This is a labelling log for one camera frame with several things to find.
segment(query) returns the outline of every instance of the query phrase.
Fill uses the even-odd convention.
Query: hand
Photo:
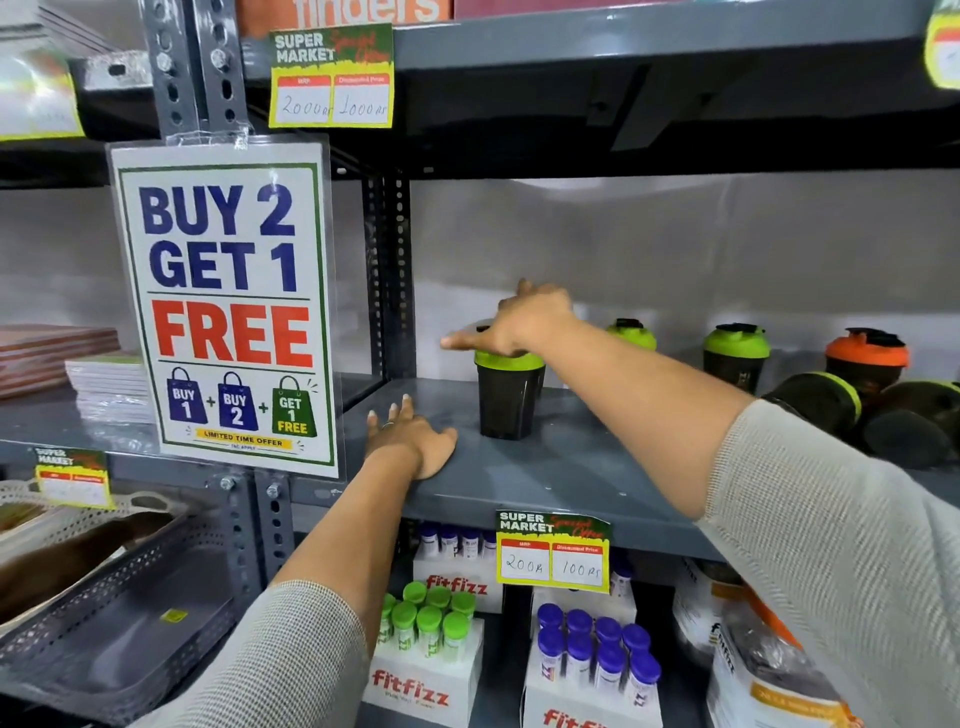
[[[403,395],[403,404],[390,405],[387,423],[382,427],[376,412],[367,415],[367,454],[381,448],[402,448],[415,456],[415,480],[436,475],[457,447],[457,430],[448,427],[437,432],[426,418],[414,411],[410,395]]]
[[[521,352],[538,353],[539,341],[550,336],[557,324],[572,320],[570,297],[553,283],[534,285],[520,279],[516,295],[500,302],[496,318],[484,331],[457,331],[442,339],[443,349],[516,356]]]

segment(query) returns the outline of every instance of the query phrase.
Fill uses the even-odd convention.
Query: shelf bolt
[[[169,53],[160,53],[156,54],[156,67],[162,73],[173,73],[174,70],[174,60],[170,57]]]
[[[210,62],[213,63],[214,68],[221,71],[230,68],[230,56],[223,48],[214,48],[210,51]]]

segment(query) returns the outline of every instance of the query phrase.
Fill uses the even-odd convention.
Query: plastic sign holder
[[[610,592],[606,521],[571,513],[497,511],[496,580],[501,584]]]
[[[390,23],[270,33],[270,126],[394,124]]]
[[[110,147],[160,451],[339,478],[329,147]]]

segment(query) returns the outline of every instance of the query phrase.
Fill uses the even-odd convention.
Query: orange box
[[[365,23],[435,23],[453,16],[453,0],[238,0],[240,35]]]

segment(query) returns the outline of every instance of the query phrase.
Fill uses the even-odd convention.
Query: shopping bag icon
[[[227,377],[234,375],[236,384],[227,384]],[[224,381],[217,385],[220,400],[220,427],[256,430],[256,410],[253,394],[236,372],[224,374]]]
[[[177,371],[183,372],[183,379],[177,379]],[[206,425],[204,398],[200,394],[200,384],[193,381],[183,367],[174,367],[167,379],[167,399],[170,401],[170,419],[182,423]]]
[[[293,381],[296,389],[284,389],[283,382],[286,379]],[[317,436],[310,393],[300,389],[300,383],[290,375],[282,376],[279,386],[274,389],[274,433],[299,437]]]

